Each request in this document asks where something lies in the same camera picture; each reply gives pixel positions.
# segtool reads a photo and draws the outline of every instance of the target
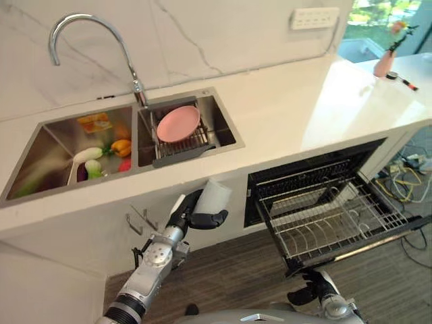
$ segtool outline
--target wall socket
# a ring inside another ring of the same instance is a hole
[[[337,7],[295,9],[291,19],[291,29],[328,28],[334,26],[339,16]]]

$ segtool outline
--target wire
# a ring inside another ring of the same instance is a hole
[[[424,199],[426,198],[426,194],[429,191],[429,187],[431,186],[432,175],[429,176],[429,180],[427,181],[427,186],[426,186],[425,191],[423,192],[423,195],[421,196],[421,198],[419,200],[414,200],[414,199],[410,199],[410,196],[412,194],[412,190],[414,189],[414,187],[415,186],[419,186],[421,184],[421,179],[414,172],[414,170],[412,170],[411,168],[409,168],[409,167],[403,168],[403,170],[405,170],[405,169],[410,170],[412,172],[412,174],[414,174],[415,178],[418,180],[418,183],[415,184],[415,183],[412,183],[412,182],[405,182],[403,180],[397,180],[396,178],[400,175],[400,171],[398,171],[397,174],[392,179],[393,185],[395,186],[396,191],[398,192],[398,194],[403,198],[401,201],[403,201],[403,202],[410,202],[410,203],[416,203],[416,204],[422,203],[424,201]],[[410,185],[411,186],[410,187],[410,192],[407,195],[402,194],[400,192],[400,190],[399,190],[399,187],[398,187],[397,183]]]
[[[427,249],[427,240],[426,240],[426,237],[425,237],[425,233],[423,233],[423,230],[422,229],[420,229],[420,233],[421,233],[421,236],[423,237],[423,242],[425,243],[425,246],[422,246],[422,247],[418,247],[418,246],[415,246],[414,244],[412,244],[410,241],[408,241],[408,239],[406,238],[406,237],[403,237],[403,239],[405,240],[405,242],[407,242],[413,249],[415,249],[415,250],[419,250],[419,251],[425,251],[426,249]],[[404,251],[404,254],[411,260],[411,261],[413,261],[414,263],[416,263],[417,265],[420,265],[420,266],[422,266],[422,267],[424,267],[424,268],[427,268],[427,269],[432,269],[432,267],[430,266],[430,265],[426,265],[426,264],[424,264],[424,263],[421,263],[421,262],[419,262],[419,261],[417,261],[416,259],[414,259],[412,256],[410,256],[409,255],[409,253],[408,253],[408,251],[405,249],[405,245],[404,245],[404,240],[403,240],[402,238],[400,239],[400,246],[402,247],[402,250]]]
[[[378,186],[383,190],[383,192],[388,195],[389,197],[393,198],[395,201],[397,201],[398,203],[401,204],[402,208],[401,208],[401,213],[408,213],[411,215],[411,217],[414,217],[414,215],[410,212],[405,210],[405,204],[402,202],[401,199],[399,199],[396,195],[393,194],[391,189],[388,189],[387,186],[385,184],[382,184],[381,182],[379,182],[378,180],[375,180],[375,182],[378,184]],[[421,236],[423,238],[423,246],[415,246],[413,243],[411,243],[408,238],[406,238],[406,236],[404,236],[403,238],[400,238],[400,246],[402,247],[402,250],[404,251],[404,254],[414,263],[416,263],[417,265],[420,265],[421,267],[427,268],[427,269],[432,269],[431,266],[426,265],[424,263],[421,263],[419,261],[417,261],[416,259],[414,259],[412,256],[410,256],[410,254],[408,253],[408,251],[405,248],[404,245],[404,241],[413,249],[415,250],[419,250],[419,251],[426,251],[427,249],[427,240],[425,237],[425,233],[423,232],[423,229],[420,229],[420,233]]]
[[[405,176],[407,175],[407,173],[402,174],[402,180],[405,181]],[[403,189],[405,189],[405,191],[408,192],[408,187],[406,186],[406,184],[402,184]]]

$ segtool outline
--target dish rack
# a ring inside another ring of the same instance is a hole
[[[256,208],[288,269],[350,255],[406,235],[430,219],[407,218],[345,159],[274,178],[261,171],[255,180]]]
[[[155,143],[156,156],[156,159],[153,161],[154,167],[163,167],[187,159],[193,159],[200,156],[205,151],[215,148],[215,145],[209,141],[208,129],[201,118],[195,132],[184,140],[175,143],[168,143],[158,139],[156,129],[161,120],[170,111],[173,111],[182,105],[193,105],[199,109],[198,103],[196,99],[194,99],[193,101],[182,102],[169,108],[156,108],[150,111],[151,134]]]

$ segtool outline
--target yellow bell pepper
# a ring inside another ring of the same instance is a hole
[[[130,140],[116,140],[111,145],[111,151],[118,157],[127,157],[132,150],[132,142]]]

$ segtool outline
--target open dishwasher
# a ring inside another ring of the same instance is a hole
[[[245,226],[264,221],[291,276],[391,242],[431,221],[407,217],[360,172],[384,140],[252,173]]]

